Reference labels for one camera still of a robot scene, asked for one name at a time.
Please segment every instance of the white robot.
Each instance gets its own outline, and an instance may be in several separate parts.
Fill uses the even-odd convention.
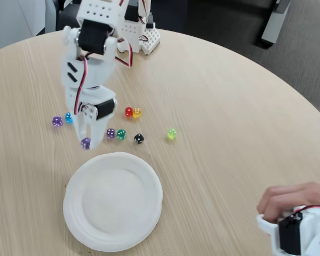
[[[63,30],[67,53],[62,58],[61,82],[84,149],[100,144],[117,106],[115,93],[102,85],[114,71],[115,60],[131,67],[133,51],[143,50],[148,55],[160,42],[150,0],[130,1],[82,0],[77,14],[81,27]],[[128,61],[116,56],[117,48],[129,51]],[[91,57],[92,53],[101,58]],[[87,125],[91,127],[90,139]]]
[[[102,141],[117,106],[115,93],[102,85],[114,71],[115,60],[131,67],[132,52],[150,54],[160,35],[150,14],[150,0],[82,0],[77,20],[80,29],[64,28],[68,50],[62,58],[61,81],[77,137],[83,148],[93,149]],[[116,49],[129,51],[128,61],[117,57]],[[102,58],[92,58],[91,53]],[[271,236],[274,256],[320,256],[320,206],[294,209],[275,224],[262,217],[257,221]]]
[[[320,206],[302,206],[278,223],[257,217],[259,227],[270,235],[274,256],[320,256]]]

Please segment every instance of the white paper plate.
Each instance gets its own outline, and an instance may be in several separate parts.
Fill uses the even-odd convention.
[[[72,176],[63,212],[73,236],[104,252],[129,249],[155,228],[163,192],[144,160],[127,153],[94,157]]]

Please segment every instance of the person's arm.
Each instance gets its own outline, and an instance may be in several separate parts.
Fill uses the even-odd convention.
[[[257,206],[263,218],[277,220],[284,211],[301,205],[320,205],[320,184],[310,182],[295,186],[269,187]]]

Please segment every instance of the round table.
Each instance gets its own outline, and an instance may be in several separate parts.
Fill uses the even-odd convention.
[[[271,185],[320,182],[320,113],[268,70],[226,48],[160,30],[149,55],[118,64],[106,86],[108,127],[124,141],[84,151],[60,83],[62,33],[0,50],[0,255],[271,255],[256,205]],[[128,121],[124,109],[142,108]],[[167,130],[178,130],[168,141]],[[135,134],[145,142],[136,145]],[[139,245],[102,253],[79,243],[62,213],[66,185],[90,158],[116,151],[148,162],[163,186],[159,223]]]

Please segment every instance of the black die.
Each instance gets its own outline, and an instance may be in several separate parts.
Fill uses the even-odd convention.
[[[145,139],[141,133],[138,133],[137,135],[135,135],[134,140],[137,144],[141,144]]]

